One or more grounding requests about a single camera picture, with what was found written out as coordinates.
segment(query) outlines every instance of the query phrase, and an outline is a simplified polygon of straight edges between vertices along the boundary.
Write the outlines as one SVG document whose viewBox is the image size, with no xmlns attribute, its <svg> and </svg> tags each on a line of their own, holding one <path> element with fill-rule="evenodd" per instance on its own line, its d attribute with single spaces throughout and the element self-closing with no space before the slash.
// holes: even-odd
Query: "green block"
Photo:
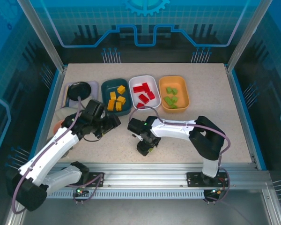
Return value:
<svg viewBox="0 0 281 225">
<path fill-rule="evenodd" d="M 172 93 L 172 88 L 167 87 L 167 93 L 168 93 L 168 94 Z"/>
<path fill-rule="evenodd" d="M 178 98 L 176 96 L 172 97 L 172 103 L 176 103 L 178 101 Z"/>
<path fill-rule="evenodd" d="M 173 89 L 172 89 L 172 92 L 173 92 L 174 95 L 177 95 L 178 90 L 177 90 L 176 88 L 173 88 Z"/>
<path fill-rule="evenodd" d="M 172 103 L 172 100 L 170 99 L 169 96 L 164 97 L 163 99 L 165 100 L 165 102 L 166 102 L 169 106 L 171 106 L 171 105 L 173 104 L 173 103 Z"/>
</svg>

